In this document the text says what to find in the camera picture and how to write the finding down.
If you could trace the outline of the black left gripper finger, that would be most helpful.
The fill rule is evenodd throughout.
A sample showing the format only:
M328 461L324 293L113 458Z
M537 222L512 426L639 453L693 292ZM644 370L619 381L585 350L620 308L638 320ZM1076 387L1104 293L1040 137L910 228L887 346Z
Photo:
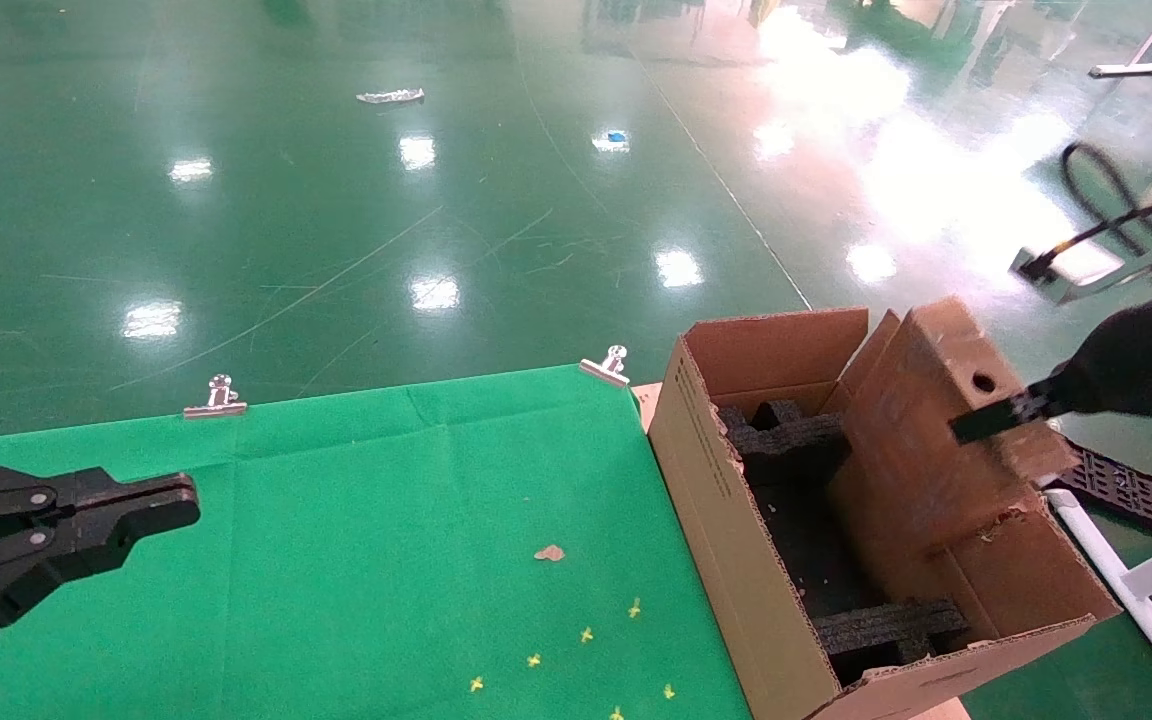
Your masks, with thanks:
M37 477L0 465L0 539L65 520L128 521L141 539L195 524L197 488L185 473L119 482L101 468Z
M141 539L197 520L197 507L90 509L0 537L0 632L61 585L122 568Z

